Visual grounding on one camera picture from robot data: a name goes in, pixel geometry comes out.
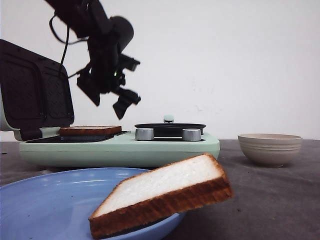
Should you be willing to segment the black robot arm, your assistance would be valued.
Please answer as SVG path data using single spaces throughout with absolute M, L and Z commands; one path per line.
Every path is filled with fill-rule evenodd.
M 73 30 L 79 41 L 88 46 L 90 61 L 76 75 L 77 86 L 96 105 L 100 95 L 114 93 L 118 100 L 113 109 L 122 119 L 132 104 L 141 100 L 132 90 L 124 89 L 124 69 L 134 71 L 140 62 L 124 55 L 123 50 L 134 36 L 130 22 L 121 17 L 108 17 L 98 0 L 49 0 L 54 14 L 63 21 L 67 30 Z

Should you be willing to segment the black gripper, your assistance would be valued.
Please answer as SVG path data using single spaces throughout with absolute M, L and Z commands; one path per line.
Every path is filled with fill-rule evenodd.
M 118 39 L 90 39 L 87 44 L 91 73 L 80 71 L 76 85 L 96 106 L 100 105 L 100 94 L 112 92 L 118 95 L 118 100 L 112 107 L 121 120 L 128 107 L 141 101 L 136 92 L 121 88 L 120 81 L 115 77 L 122 52 L 121 43 Z

